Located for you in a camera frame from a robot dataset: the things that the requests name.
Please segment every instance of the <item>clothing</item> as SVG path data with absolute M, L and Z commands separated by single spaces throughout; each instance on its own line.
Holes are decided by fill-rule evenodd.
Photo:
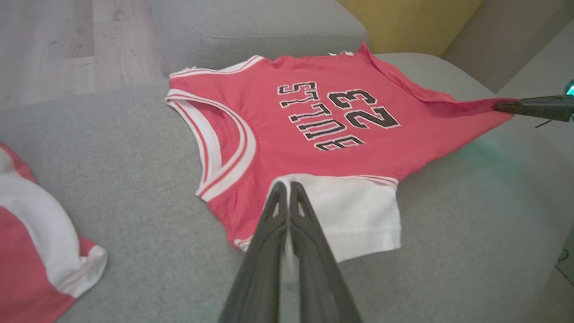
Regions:
M 249 245 L 274 180 L 303 182 L 338 261 L 400 246 L 398 183 L 505 122 L 501 99 L 455 101 L 424 89 L 363 44 L 356 54 L 170 76 L 166 103 L 194 132 L 196 194 Z
M 0 144 L 0 321 L 56 321 L 102 276 L 107 253 Z

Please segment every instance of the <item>green light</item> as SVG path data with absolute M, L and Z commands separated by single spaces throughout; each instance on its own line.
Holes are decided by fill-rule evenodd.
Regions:
M 574 97 L 574 80 L 566 84 L 566 87 L 564 88 L 564 93 L 566 93 L 566 95 L 571 95 Z

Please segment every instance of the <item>folded clothing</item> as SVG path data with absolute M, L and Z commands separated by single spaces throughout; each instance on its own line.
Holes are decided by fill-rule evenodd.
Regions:
M 79 237 L 30 168 L 0 144 L 0 321 L 49 323 L 98 282 L 102 247 Z

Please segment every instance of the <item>red basketball jersey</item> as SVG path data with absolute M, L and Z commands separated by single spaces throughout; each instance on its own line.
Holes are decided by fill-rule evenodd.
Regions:
M 274 180 L 303 182 L 338 260 L 398 248 L 398 182 L 505 122 L 501 99 L 424 89 L 363 44 L 356 54 L 170 76 L 168 105 L 194 132 L 197 195 L 245 249 Z

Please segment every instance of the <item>couch cushion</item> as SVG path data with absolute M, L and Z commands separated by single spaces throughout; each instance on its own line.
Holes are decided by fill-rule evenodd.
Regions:
M 224 68 L 253 55 L 327 55 L 367 41 L 335 0 L 154 0 L 153 17 L 172 72 Z
M 435 57 L 389 60 L 429 87 L 473 86 L 436 76 L 455 72 Z M 0 111 L 0 141 L 109 252 L 60 322 L 217 320 L 242 254 L 193 195 L 196 141 L 162 104 L 166 83 Z M 365 322 L 526 320 L 572 226 L 574 174 L 514 120 L 401 183 L 401 249 L 340 264 Z M 284 287 L 283 322 L 297 322 L 297 288 Z

